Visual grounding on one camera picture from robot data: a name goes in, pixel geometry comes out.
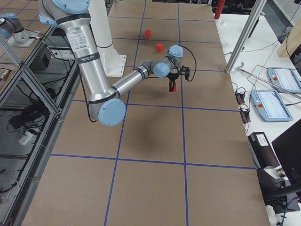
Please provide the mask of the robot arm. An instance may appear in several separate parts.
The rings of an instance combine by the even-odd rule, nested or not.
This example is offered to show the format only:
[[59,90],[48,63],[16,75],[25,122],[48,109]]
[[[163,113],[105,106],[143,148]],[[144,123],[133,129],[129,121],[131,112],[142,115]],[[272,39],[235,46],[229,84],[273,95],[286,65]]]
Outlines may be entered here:
[[65,31],[90,93],[87,111],[101,124],[115,126],[123,121],[126,113],[120,96],[151,74],[164,78],[180,70],[183,49],[173,45],[161,61],[143,61],[131,73],[110,85],[90,28],[89,4],[88,0],[40,0],[40,22]]

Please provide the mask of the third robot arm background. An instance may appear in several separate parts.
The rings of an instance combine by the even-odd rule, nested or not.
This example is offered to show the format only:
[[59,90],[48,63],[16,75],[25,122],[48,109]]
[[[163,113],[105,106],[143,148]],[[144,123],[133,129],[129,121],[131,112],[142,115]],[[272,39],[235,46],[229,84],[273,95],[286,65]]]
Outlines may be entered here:
[[25,30],[14,13],[0,16],[0,34],[12,47],[28,48],[36,38],[36,33]]

